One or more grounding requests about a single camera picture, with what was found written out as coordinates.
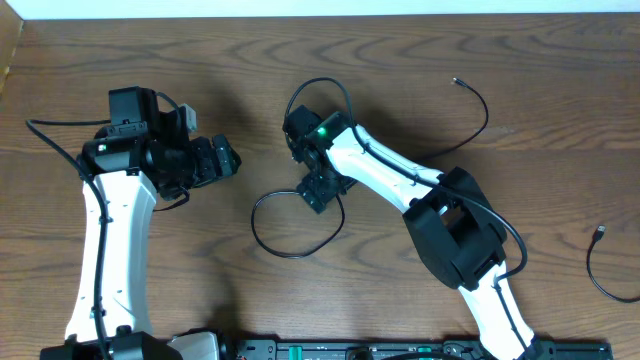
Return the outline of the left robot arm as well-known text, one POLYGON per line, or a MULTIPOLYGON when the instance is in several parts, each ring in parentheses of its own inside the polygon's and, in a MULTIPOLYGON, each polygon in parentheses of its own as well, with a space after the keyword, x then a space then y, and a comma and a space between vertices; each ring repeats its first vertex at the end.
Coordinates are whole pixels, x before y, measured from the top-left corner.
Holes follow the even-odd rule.
POLYGON ((158 199, 174 209, 193 189, 237 173, 239 155, 223 135, 192 138, 188 105, 139 86, 109 93, 107 120, 68 162, 83 181, 86 209, 81 279, 64 342, 43 359, 224 359, 230 345, 213 330, 154 337, 146 279, 149 228, 158 199))

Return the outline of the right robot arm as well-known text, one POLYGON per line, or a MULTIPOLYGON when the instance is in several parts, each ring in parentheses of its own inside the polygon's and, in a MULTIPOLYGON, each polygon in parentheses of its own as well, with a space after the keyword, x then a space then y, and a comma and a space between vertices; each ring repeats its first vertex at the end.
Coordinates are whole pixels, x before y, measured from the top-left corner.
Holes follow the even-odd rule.
POLYGON ((445 286, 458 290, 496 359, 535 359, 533 330, 519 312, 507 280, 506 227, 475 179, 418 165, 385 147, 340 112, 322 119, 305 106, 284 118, 293 158, 310 172, 298 185, 317 213, 361 183, 402 214, 417 254, 445 286))

